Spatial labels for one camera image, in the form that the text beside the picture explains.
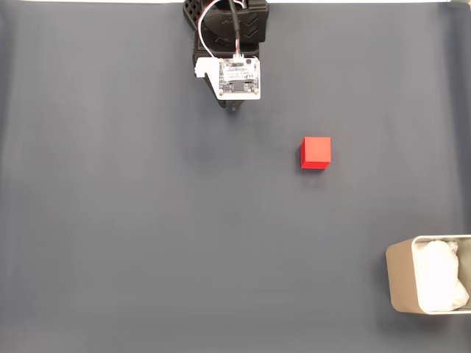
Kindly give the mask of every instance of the red block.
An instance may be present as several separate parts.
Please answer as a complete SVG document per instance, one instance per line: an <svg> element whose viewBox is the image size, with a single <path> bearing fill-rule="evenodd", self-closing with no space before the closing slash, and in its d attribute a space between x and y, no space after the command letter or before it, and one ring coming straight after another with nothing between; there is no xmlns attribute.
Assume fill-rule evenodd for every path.
<svg viewBox="0 0 471 353"><path fill-rule="evenodd" d="M326 169L330 165L330 138L304 138L301 145L302 169Z"/></svg>

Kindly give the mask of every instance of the black 3d-printed mount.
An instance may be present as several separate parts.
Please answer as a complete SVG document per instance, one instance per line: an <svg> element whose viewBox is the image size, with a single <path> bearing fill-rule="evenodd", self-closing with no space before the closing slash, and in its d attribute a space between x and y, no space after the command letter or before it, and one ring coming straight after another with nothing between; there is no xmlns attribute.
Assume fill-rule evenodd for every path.
<svg viewBox="0 0 471 353"><path fill-rule="evenodd" d="M198 20L202 9L210 4L211 0L185 0L183 2L183 14L188 24L195 31L193 44L193 65L200 57L209 57L210 55L202 46L198 36ZM241 52L246 57L260 58L259 43L265 41L266 20L269 14L269 5L266 0L245 0L247 8L237 11L241 27ZM231 58L235 52L235 35L233 19L227 4L227 1L216 3L206 14L202 22L202 36L208 48L215 57ZM214 94L210 80L206 77L211 92ZM216 98L219 105L223 108L227 106L227 101L220 101ZM233 101L232 109L236 111L244 101Z"/></svg>

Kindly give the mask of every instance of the white tissue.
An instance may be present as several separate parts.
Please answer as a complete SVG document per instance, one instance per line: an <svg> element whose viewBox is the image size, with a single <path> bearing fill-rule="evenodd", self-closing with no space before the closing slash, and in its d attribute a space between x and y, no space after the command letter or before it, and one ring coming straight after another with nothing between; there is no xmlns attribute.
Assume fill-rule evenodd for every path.
<svg viewBox="0 0 471 353"><path fill-rule="evenodd" d="M455 241L415 244L417 292L424 311L456 310L470 299L458 279L457 251Z"/></svg>

